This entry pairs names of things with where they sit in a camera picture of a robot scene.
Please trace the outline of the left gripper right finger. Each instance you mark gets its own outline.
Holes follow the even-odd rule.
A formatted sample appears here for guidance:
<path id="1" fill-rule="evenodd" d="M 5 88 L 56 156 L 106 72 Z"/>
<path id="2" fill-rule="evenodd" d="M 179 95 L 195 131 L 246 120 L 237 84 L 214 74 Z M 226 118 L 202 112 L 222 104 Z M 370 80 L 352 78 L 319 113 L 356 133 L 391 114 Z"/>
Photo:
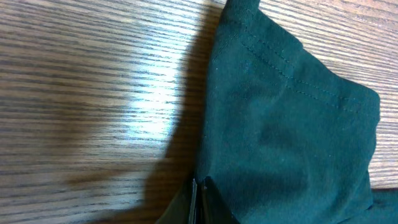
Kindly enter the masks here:
<path id="1" fill-rule="evenodd" d="M 199 224 L 239 224 L 210 177 L 200 184 L 198 193 Z"/>

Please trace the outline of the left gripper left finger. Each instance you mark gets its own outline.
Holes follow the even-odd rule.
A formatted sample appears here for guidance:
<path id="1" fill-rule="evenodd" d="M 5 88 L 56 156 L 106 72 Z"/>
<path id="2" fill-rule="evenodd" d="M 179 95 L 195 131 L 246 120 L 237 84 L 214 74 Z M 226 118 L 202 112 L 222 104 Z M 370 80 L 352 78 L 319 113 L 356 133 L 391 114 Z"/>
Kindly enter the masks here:
<path id="1" fill-rule="evenodd" d="M 195 224 L 197 182 L 186 180 L 156 224 Z"/>

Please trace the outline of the black t-shirt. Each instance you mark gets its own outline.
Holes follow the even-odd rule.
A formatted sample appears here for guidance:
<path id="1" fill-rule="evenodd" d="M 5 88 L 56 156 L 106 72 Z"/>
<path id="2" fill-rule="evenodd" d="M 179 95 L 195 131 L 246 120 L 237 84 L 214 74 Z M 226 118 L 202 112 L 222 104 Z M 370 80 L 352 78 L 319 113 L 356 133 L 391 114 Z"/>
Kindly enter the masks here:
<path id="1" fill-rule="evenodd" d="M 379 95 L 335 75 L 259 10 L 227 1 L 206 81 L 195 177 L 239 223 L 396 223 L 373 190 Z"/>

